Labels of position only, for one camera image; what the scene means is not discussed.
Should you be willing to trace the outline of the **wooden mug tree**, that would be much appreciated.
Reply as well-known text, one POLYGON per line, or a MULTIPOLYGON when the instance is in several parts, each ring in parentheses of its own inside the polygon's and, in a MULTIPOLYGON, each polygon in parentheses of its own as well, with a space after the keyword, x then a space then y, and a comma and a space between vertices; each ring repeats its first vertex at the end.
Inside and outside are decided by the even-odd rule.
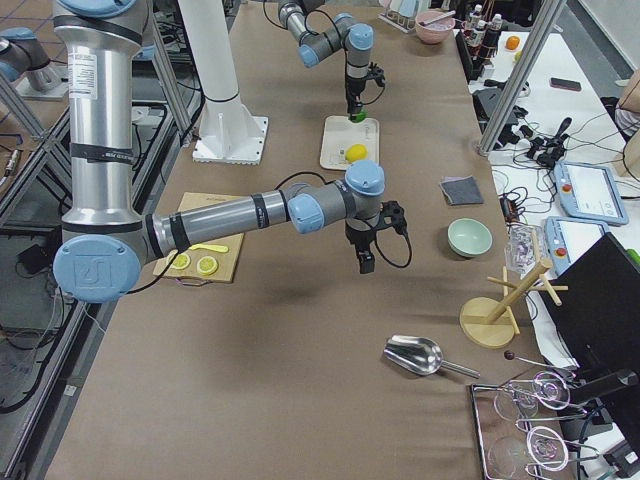
POLYGON ((507 281, 507 270, 503 268, 501 280, 488 280, 503 287, 503 298, 498 301, 487 297, 476 297, 467 301, 461 308, 459 315, 460 326, 465 335, 474 343, 490 349, 507 346, 520 329, 512 311, 512 304, 524 297, 531 290, 546 291, 556 306, 562 301, 558 291, 568 291, 565 285, 554 286, 546 277, 546 272, 552 267, 550 259, 542 257, 537 233, 531 233, 531 243, 534 251, 535 264, 518 284, 507 281))

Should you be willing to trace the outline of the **lemon slice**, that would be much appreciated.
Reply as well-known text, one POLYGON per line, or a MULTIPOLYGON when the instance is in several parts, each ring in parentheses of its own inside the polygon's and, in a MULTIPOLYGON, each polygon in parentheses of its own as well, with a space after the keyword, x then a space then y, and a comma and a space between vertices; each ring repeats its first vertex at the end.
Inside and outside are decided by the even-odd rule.
POLYGON ((199 275, 213 275, 219 268, 218 260, 213 256, 203 256, 196 263, 196 271, 199 275))
POLYGON ((167 256, 167 266, 174 270, 185 270, 191 265, 191 257, 188 253, 172 251, 167 256))

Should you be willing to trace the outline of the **yellow lemon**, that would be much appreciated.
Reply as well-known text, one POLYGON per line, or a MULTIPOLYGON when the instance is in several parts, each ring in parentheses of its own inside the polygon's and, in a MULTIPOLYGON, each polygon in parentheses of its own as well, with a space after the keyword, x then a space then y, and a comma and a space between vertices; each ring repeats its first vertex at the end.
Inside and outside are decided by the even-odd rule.
POLYGON ((368 158, 368 149, 364 144, 351 145, 345 151, 345 160, 348 163, 354 163, 356 161, 365 160, 368 158))

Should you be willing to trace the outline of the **black phone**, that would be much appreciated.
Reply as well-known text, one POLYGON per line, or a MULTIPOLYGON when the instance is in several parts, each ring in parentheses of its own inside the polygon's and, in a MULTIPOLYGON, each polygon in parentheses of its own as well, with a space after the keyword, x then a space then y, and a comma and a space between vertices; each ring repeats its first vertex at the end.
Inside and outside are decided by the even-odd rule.
POLYGON ((562 79, 557 77, 551 77, 549 79, 549 85, 552 88, 573 91, 573 92, 580 92, 582 90, 582 85, 579 81, 562 79))

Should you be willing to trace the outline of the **pink bowl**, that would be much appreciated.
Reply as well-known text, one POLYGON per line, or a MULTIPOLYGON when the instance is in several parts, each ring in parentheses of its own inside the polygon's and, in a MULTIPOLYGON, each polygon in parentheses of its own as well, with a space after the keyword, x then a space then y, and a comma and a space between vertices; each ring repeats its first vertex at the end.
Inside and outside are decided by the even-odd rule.
POLYGON ((453 12, 428 10, 415 17, 415 32, 422 43, 436 45, 443 42, 455 27, 453 12))

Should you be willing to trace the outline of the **glass rack tray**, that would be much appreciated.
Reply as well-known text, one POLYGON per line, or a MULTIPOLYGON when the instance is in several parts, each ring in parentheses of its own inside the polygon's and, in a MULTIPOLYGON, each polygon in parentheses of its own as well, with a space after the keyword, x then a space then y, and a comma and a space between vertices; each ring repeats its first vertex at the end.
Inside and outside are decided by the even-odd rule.
POLYGON ((500 385, 469 387, 484 479, 560 479, 571 464, 600 452, 563 437, 559 422, 587 412, 570 403, 569 386, 554 371, 500 385))

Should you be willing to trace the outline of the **metal scoop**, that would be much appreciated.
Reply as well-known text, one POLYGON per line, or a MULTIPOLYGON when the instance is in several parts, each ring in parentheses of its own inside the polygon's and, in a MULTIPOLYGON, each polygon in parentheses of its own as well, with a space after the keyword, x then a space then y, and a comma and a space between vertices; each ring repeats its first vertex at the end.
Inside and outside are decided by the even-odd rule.
POLYGON ((393 335, 387 339, 384 356, 410 372, 428 376, 440 369, 480 378, 476 370, 446 361, 441 347, 431 339, 410 335, 393 335))

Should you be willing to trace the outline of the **grey folded cloth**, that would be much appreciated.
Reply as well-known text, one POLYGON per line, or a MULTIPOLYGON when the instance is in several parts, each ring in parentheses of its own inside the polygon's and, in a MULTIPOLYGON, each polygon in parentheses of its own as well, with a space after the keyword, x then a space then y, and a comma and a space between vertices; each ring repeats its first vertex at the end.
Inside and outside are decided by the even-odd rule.
POLYGON ((444 177, 439 186, 448 205, 478 205, 483 204, 484 199, 473 176, 444 177))

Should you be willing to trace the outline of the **aluminium frame post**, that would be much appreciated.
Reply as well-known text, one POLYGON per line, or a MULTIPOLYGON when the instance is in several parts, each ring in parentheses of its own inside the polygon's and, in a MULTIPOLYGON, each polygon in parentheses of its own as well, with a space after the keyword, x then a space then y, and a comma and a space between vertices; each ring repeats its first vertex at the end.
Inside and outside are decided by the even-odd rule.
POLYGON ((542 2, 538 17, 523 47, 521 58, 515 64, 497 102, 496 108, 479 141, 477 150, 481 156, 487 157, 494 149, 494 145, 506 125, 506 121, 515 105, 516 99, 566 3, 566 0, 548 0, 542 2))

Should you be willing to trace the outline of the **orange fruit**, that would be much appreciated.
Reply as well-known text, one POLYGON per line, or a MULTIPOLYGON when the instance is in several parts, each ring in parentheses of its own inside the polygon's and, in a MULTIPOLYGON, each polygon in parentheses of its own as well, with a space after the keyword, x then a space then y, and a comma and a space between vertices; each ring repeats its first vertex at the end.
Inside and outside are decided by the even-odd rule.
POLYGON ((505 48, 509 51, 516 51, 520 44, 520 38, 516 35, 511 35, 505 42, 505 48))

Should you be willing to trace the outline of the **white rectangular tray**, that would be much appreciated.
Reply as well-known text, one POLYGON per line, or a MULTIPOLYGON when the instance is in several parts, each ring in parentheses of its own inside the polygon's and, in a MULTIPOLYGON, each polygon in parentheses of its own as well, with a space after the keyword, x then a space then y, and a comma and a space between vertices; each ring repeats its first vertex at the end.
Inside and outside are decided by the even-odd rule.
POLYGON ((368 160, 379 162, 380 124, 374 118, 353 123, 346 116, 325 119, 320 150, 320 165, 328 170, 346 170, 352 163, 345 160, 345 151, 354 144, 364 144, 368 160))

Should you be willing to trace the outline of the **white pedestal column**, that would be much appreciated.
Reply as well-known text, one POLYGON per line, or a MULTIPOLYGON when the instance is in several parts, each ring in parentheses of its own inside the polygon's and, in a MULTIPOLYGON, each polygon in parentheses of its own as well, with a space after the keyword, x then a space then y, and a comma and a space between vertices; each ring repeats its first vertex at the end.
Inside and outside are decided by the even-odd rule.
POLYGON ((179 8, 205 100, 193 158, 259 164, 268 119, 251 115, 241 100, 223 3, 184 0, 179 8))

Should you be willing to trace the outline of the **yellow plastic knife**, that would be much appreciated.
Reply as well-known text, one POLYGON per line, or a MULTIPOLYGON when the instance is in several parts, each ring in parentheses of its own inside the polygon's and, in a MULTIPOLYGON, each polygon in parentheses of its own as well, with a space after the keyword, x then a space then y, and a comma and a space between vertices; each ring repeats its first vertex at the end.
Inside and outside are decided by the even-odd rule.
POLYGON ((191 251, 206 250, 206 251, 211 251, 211 252, 215 252, 215 253, 222 253, 222 254, 228 253, 230 251, 229 247, 226 246, 226 245, 208 244, 208 243, 194 244, 194 245, 189 247, 189 250, 191 250, 191 251))

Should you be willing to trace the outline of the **blue teach pendant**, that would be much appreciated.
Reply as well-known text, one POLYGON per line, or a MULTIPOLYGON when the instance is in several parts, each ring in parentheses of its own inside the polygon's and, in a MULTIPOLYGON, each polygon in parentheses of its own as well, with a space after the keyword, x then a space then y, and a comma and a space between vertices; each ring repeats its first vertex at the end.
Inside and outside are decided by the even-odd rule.
POLYGON ((561 275, 609 231, 602 221, 548 217, 544 232, 555 273, 561 275))
POLYGON ((554 178, 560 204, 567 215, 622 226, 629 216, 614 176, 606 166, 559 161, 554 178))

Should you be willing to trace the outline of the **mint green bowl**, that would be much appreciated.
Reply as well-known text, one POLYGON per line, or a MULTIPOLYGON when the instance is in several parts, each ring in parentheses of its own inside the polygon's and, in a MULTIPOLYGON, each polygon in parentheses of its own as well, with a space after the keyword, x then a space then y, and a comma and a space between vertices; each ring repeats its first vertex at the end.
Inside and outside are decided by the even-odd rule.
POLYGON ((465 258, 487 253, 493 245, 490 230, 480 221, 460 218, 452 221, 447 229, 449 247, 465 258))

